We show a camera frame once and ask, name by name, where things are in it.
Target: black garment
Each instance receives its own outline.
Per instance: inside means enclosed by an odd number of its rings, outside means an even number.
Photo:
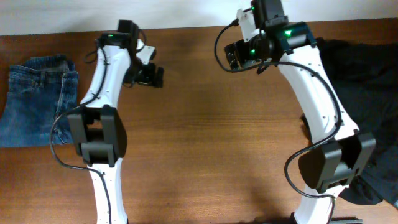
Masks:
[[[318,43],[345,110],[377,142],[368,166],[340,197],[360,205],[386,200],[398,208],[398,44]]]

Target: green indicator light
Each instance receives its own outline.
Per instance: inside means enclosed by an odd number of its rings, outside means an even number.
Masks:
[[[291,30],[285,31],[285,35],[290,37],[292,35],[292,31]]]

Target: brown wooden surface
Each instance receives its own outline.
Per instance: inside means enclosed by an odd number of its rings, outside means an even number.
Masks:
[[[310,23],[316,37],[369,44],[398,41],[396,19]],[[123,88],[119,114],[129,145],[122,186],[131,223],[237,223],[287,217],[300,195],[283,175],[286,159],[308,144],[302,110],[275,68],[230,74],[215,62],[220,27],[146,30],[165,68],[163,89]],[[95,65],[83,57],[100,32],[0,37],[0,111],[8,66],[29,57],[65,53],[80,74],[80,100]],[[240,39],[227,31],[222,47]],[[71,146],[58,147],[67,163],[81,164]],[[303,186],[297,163],[291,176]],[[0,223],[95,223],[93,186],[87,172],[59,166],[49,147],[0,150]],[[335,217],[396,223],[398,212],[337,201]]]

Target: blue jeans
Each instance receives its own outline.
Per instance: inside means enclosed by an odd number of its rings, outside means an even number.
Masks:
[[[48,145],[54,119],[76,106],[77,84],[75,65],[65,55],[11,65],[7,103],[0,120],[0,147]],[[66,118],[55,127],[52,141],[73,142]]]

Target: white backdrop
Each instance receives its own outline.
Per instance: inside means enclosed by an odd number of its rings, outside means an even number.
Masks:
[[[0,35],[223,26],[250,0],[0,0]],[[291,22],[398,17],[398,0],[282,0]]]

